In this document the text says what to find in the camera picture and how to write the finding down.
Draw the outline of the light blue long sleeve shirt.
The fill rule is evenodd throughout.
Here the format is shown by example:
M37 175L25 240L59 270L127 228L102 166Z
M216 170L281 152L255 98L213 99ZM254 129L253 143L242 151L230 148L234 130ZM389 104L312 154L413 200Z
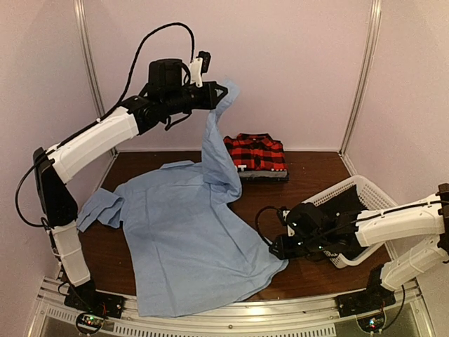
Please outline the light blue long sleeve shirt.
M245 300L287 267L229 208L242 185L218 122L240 90L223 84L228 92L208 114L200 162L164 164L113 192L99 189L79 213L80 231L95 221L123 229L142 317L181 317Z

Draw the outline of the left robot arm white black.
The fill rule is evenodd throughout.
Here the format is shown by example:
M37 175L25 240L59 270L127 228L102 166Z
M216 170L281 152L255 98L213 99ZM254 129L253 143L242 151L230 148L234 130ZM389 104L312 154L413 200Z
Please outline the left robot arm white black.
M186 65L180 59L149 64L148 81L142 90L119 102L105 116L47 150L33 154L36 189L53 251L66 274L69 294L86 312L101 304L85 262L76 228L78 206L67 183L85 166L117 145L141 136L157 124L169 130L172 117L193 110L213 110L228 94L215 81L204 81L209 62L199 56Z

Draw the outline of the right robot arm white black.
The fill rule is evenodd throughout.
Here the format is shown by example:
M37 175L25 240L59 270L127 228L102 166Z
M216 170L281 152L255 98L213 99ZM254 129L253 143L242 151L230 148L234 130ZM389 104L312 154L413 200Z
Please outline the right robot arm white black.
M277 216L290 229L268 245L281 260L323 253L350 252L403 237L428 235L396 260L374 268L365 290L338 296L339 307L350 312L375 310L394 303L395 290L439 263L448 262L448 184L436 193L403 206L378 210L349 210L357 201L354 188L332 201L335 211L311 202L279 209Z

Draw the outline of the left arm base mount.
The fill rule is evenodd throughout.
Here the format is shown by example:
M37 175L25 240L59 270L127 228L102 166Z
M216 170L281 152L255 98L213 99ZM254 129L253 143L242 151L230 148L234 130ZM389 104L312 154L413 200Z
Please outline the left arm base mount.
M125 298L95 291L93 294L77 294L70 290L65 297L67 307L90 312L101 317L121 318Z

